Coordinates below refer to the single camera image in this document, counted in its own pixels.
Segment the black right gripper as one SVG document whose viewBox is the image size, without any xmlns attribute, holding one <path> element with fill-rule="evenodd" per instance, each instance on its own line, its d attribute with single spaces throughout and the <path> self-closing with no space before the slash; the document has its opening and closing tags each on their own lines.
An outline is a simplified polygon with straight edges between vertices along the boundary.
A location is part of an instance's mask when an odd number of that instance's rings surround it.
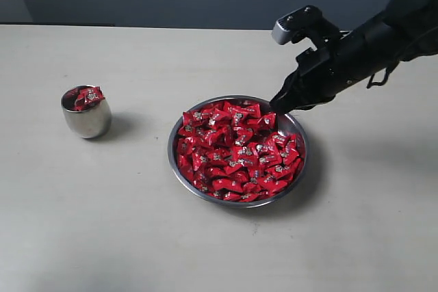
<svg viewBox="0 0 438 292">
<path fill-rule="evenodd" d="M 294 76 L 271 99 L 270 108 L 287 114 L 298 107 L 327 103 L 338 93 L 386 69 L 397 52 L 397 31 L 368 21 L 327 49 L 298 60 Z"/>
</svg>

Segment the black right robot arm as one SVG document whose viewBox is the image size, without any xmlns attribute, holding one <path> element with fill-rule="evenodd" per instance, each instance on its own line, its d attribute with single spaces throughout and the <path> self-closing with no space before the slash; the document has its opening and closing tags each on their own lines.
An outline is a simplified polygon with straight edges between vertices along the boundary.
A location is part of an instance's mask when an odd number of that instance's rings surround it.
<svg viewBox="0 0 438 292">
<path fill-rule="evenodd" d="M 401 62 L 437 54 L 437 0 L 390 0 L 386 8 L 352 31 L 342 31 L 312 5 L 276 21 L 277 44 L 305 38 L 314 47 L 296 57 L 297 69 L 270 101 L 278 114 L 332 101 L 366 80 L 383 86 Z"/>
</svg>

